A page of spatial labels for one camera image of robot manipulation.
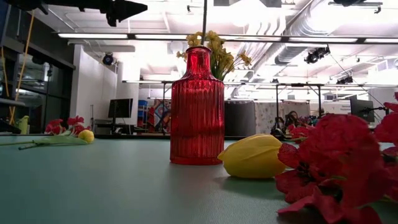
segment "green table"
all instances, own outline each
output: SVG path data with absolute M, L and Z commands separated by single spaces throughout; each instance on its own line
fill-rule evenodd
M 236 179 L 223 166 L 171 164 L 169 147 L 169 140 L 153 139 L 0 147 L 0 223 L 323 223 L 311 211 L 278 217 L 287 204 L 273 180 Z M 377 209 L 385 223 L 397 223 L 385 215 L 397 208 Z

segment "computer monitor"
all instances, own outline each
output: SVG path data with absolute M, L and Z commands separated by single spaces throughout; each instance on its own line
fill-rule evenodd
M 132 111 L 132 99 L 111 100 L 111 103 L 109 105 L 108 117 L 131 118 L 131 111 Z
M 6 36 L 6 28 L 8 17 L 10 14 L 10 6 L 4 1 L 0 1 L 0 47 L 3 45 L 4 37 Z
M 351 104 L 351 114 L 358 116 L 365 121 L 374 122 L 373 102 L 368 100 L 349 100 Z

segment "yellow flower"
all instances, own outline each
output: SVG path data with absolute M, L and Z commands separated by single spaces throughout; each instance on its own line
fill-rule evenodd
M 88 144 L 94 141 L 94 133 L 90 130 L 83 130 L 79 133 L 78 138 L 86 141 Z
M 257 134 L 227 147 L 218 159 L 229 175 L 243 178 L 271 178 L 286 166 L 278 160 L 282 143 L 274 136 Z

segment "ribbed vase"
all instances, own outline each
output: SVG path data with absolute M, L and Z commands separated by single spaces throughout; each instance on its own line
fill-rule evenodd
M 170 160 L 184 165 L 221 163 L 224 83 L 210 70 L 210 49 L 187 50 L 187 72 L 172 85 Z

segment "white wall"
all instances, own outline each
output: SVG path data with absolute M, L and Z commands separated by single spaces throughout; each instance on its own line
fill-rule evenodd
M 82 116 L 85 126 L 90 125 L 91 108 L 94 119 L 108 119 L 110 99 L 116 97 L 117 75 L 84 52 L 81 45 L 75 46 L 70 116 Z
M 125 56 L 119 59 L 124 61 L 118 63 L 118 89 L 116 91 L 116 99 L 133 99 L 131 118 L 125 118 L 124 120 L 119 118 L 116 122 L 126 122 L 126 124 L 137 125 L 139 84 L 122 82 L 123 80 L 139 80 L 140 66 L 129 56 L 133 57 L 132 55 L 127 55 L 127 57 Z

